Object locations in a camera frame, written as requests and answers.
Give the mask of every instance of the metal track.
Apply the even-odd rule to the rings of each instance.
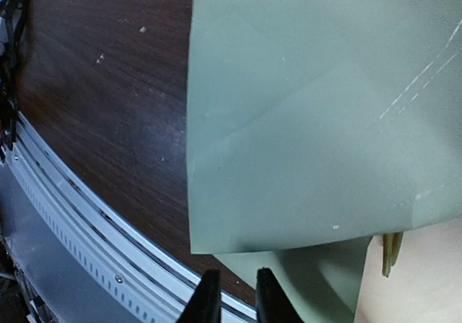
[[[113,211],[20,114],[6,162],[39,215],[75,260],[141,322],[175,322],[200,277]],[[254,322],[254,308],[222,293],[224,322]]]

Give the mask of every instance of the metal surface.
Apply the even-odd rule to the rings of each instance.
[[[32,202],[35,214],[38,213],[49,227],[48,234],[44,230],[34,233],[34,225],[40,224],[38,219],[31,212],[20,216],[15,213],[24,207],[13,207],[19,204],[17,197],[4,196],[18,189],[10,182],[13,181],[11,174],[3,173],[6,176],[4,180],[11,186],[10,189],[2,189],[2,200],[10,201],[9,205],[2,204],[2,208],[9,211],[6,216],[6,227],[9,228],[5,231],[8,247],[17,262],[25,258],[25,249],[19,250],[15,246],[19,237],[25,244],[33,242],[33,245],[26,248],[26,253],[40,257],[35,261],[47,264],[48,275],[50,269],[58,267],[59,271],[63,271],[63,268],[68,268],[66,264],[69,259],[61,264],[65,258],[61,255],[39,256],[43,251],[51,251],[48,243],[52,236],[55,242],[64,245],[68,258],[69,255],[74,258],[73,266],[79,265],[80,270],[86,270],[93,285],[99,284],[100,288],[104,288],[106,293],[139,321],[174,322],[180,316],[199,277],[145,239],[91,192],[57,158],[23,116],[20,116],[18,123],[17,144],[12,152],[8,152],[7,162],[12,175]],[[20,204],[25,205],[25,200],[22,199]],[[15,227],[19,222],[21,228]],[[60,259],[60,264],[50,264],[57,259]],[[33,268],[30,271],[40,274]],[[80,279],[82,275],[76,276],[74,271],[68,272],[68,276],[61,275],[66,281],[83,283]],[[48,285],[53,282],[53,276],[45,278]],[[41,292],[41,286],[33,284]],[[246,322],[255,318],[253,308],[226,293],[222,295],[222,305],[225,322]],[[105,308],[106,304],[100,305],[98,302],[98,306]],[[59,312],[54,313],[58,317],[62,316]]]

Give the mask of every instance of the green paper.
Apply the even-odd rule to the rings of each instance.
[[[461,215],[461,0],[194,0],[193,253]]]
[[[304,322],[354,321],[370,238],[246,254],[215,255],[250,286],[269,267]]]

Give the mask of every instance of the wood grain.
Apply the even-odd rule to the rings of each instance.
[[[192,0],[32,0],[21,110],[113,209],[231,294],[254,291],[189,251],[186,78]]]

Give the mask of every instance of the wooden surface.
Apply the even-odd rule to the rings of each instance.
[[[186,79],[192,0],[32,0],[21,110],[63,161],[145,236],[193,270]]]

